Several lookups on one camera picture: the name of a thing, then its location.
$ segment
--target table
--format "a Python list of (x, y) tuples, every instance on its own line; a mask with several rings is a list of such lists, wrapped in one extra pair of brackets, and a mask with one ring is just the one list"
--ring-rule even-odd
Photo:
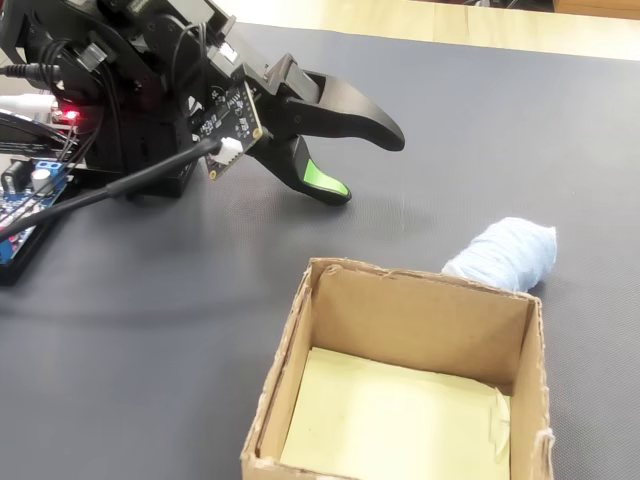
[(640, 21), (414, 0), (218, 0), (245, 23), (640, 60)]
[(339, 75), (404, 129), (393, 154), (310, 139), (346, 208), (257, 162), (180, 201), (69, 217), (0, 290), (3, 478), (237, 479), (312, 256), (438, 271), (508, 215), (555, 225), (544, 302), (556, 478), (640, 469), (640, 65), (241, 25), (272, 60)]

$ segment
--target yellow paper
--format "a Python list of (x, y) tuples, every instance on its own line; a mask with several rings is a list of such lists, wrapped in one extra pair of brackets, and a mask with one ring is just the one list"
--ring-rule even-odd
[(508, 405), (473, 380), (314, 348), (281, 463), (360, 480), (509, 480)]

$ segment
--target capacitor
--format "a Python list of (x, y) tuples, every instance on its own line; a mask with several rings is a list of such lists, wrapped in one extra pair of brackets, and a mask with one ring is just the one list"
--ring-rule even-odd
[(6, 193), (21, 193), (29, 185), (32, 166), (28, 162), (15, 161), (2, 172), (2, 189)]
[(48, 195), (51, 192), (51, 172), (45, 169), (34, 170), (31, 174), (33, 191), (38, 195)]

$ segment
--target open cardboard box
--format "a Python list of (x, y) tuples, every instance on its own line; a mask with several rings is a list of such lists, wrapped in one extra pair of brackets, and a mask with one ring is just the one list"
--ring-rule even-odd
[(279, 463), (312, 347), (497, 387), (511, 395), (511, 479), (553, 479), (538, 299), (443, 275), (313, 259), (242, 451), (244, 480), (343, 478)]

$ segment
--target electronic component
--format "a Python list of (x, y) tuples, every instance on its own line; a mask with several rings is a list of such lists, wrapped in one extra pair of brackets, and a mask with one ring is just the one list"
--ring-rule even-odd
[[(73, 184), (63, 183), (59, 191), (34, 197), (34, 189), (30, 183), (21, 193), (0, 192), (0, 233), (15, 219), (42, 212), (72, 196), (74, 190)], [(53, 222), (31, 227), (0, 241), (0, 285), (11, 285), (17, 281), (52, 226)]]
[(5, 193), (20, 193), (29, 185), (31, 163), (17, 160), (2, 173), (2, 189)]
[(60, 162), (40, 161), (36, 163), (36, 170), (48, 170), (51, 173), (51, 178), (54, 179), (60, 174), (62, 164)]
[[(0, 36), (0, 47), (17, 64), (48, 60), (42, 83), (61, 108), (77, 109), (82, 131), (97, 123), (103, 110), (96, 107), (112, 111), (76, 174), (80, 181), (101, 186), (158, 164), (186, 150), (203, 127), (219, 139), (237, 138), (243, 152), (294, 190), (341, 205), (351, 199), (346, 187), (327, 188), (335, 182), (320, 173), (305, 179), (310, 157), (303, 135), (404, 148), (401, 129), (374, 102), (341, 79), (303, 70), (290, 54), (269, 63), (212, 0), (4, 0), (3, 13), (0, 31), (11, 35)], [(247, 89), (251, 96), (244, 98)], [(202, 112), (185, 118), (191, 98), (204, 107), (204, 118)], [(219, 178), (229, 165), (213, 160), (208, 167)], [(181, 192), (189, 175), (170, 173), (165, 179)]]
[(44, 168), (38, 168), (31, 174), (31, 183), (33, 184), (33, 191), (38, 192), (38, 195), (48, 195), (52, 188), (52, 176), (51, 171)]
[(213, 89), (211, 98), (215, 106), (205, 114), (200, 135), (222, 138), (220, 153), (205, 160), (209, 178), (216, 180), (260, 140), (262, 127), (246, 83), (227, 92)]

